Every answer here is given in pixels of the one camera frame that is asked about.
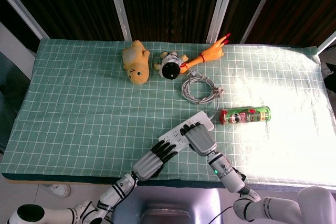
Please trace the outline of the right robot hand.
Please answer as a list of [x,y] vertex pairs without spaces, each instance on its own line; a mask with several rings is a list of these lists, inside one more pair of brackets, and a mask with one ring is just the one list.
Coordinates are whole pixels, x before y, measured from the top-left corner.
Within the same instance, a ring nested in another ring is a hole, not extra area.
[[217,148],[217,143],[209,130],[200,122],[196,122],[190,126],[184,124],[180,129],[180,134],[187,138],[190,147],[199,156],[207,156]]

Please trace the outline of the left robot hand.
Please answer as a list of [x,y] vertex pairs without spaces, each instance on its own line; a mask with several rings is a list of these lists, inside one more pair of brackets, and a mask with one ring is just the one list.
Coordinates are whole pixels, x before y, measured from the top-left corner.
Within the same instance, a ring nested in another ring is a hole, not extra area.
[[143,182],[156,177],[163,169],[164,164],[178,153],[175,148],[175,144],[164,140],[154,145],[133,165],[132,171],[138,181]]

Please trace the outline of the green Pringles can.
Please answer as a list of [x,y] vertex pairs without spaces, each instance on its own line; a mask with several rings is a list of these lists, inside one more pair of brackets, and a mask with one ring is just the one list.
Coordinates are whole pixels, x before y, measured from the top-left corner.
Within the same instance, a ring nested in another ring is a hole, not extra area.
[[221,125],[268,122],[270,119],[271,111],[268,106],[221,109],[219,114]]

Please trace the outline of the grey robot torso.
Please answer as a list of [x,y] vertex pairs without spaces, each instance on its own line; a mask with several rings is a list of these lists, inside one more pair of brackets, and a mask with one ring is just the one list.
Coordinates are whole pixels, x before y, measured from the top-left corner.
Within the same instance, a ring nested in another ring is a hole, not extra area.
[[224,224],[238,197],[224,188],[138,186],[107,224]]

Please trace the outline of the black-headed plush doll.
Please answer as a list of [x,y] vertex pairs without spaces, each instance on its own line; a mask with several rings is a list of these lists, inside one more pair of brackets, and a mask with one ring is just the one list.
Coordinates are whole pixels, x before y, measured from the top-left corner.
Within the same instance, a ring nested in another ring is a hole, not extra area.
[[175,51],[164,51],[160,54],[160,58],[162,62],[155,63],[153,67],[162,78],[169,80],[176,79],[180,74],[181,66],[188,61],[187,55],[183,54],[179,57]]

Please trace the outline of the green checkered tablecloth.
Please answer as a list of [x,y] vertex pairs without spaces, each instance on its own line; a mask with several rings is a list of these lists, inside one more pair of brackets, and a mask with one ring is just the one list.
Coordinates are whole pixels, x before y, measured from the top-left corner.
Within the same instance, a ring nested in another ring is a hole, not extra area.
[[[133,85],[124,41],[44,39],[0,173],[121,177],[161,135],[204,111],[217,148],[254,184],[336,187],[336,118],[315,47],[227,45],[195,69],[224,90],[184,99],[186,75]],[[268,106],[268,122],[221,125],[221,109]]]

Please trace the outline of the orange rubber chicken toy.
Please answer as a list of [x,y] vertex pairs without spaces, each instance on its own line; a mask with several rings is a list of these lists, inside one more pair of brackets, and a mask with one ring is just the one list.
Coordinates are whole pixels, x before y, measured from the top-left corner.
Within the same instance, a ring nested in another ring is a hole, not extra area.
[[229,43],[230,36],[231,33],[228,33],[227,35],[216,41],[214,44],[212,44],[209,48],[201,52],[197,58],[187,63],[183,63],[180,66],[180,74],[187,72],[191,67],[197,64],[220,59],[224,55],[223,46]]

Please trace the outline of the yellow plush toy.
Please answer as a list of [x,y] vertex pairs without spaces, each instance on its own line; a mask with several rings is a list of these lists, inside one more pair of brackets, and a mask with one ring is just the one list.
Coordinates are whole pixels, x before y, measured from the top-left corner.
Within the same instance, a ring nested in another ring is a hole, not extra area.
[[133,41],[131,47],[122,50],[123,68],[133,84],[147,82],[150,74],[149,56],[150,52],[139,40]]

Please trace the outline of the white sneaker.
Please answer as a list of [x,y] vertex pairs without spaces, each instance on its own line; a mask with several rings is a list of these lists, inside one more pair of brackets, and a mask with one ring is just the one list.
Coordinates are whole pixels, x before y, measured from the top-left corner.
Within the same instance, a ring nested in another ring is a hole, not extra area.
[[49,190],[54,196],[59,198],[66,198],[71,194],[71,188],[69,185],[64,184],[47,184],[44,185],[45,188]]

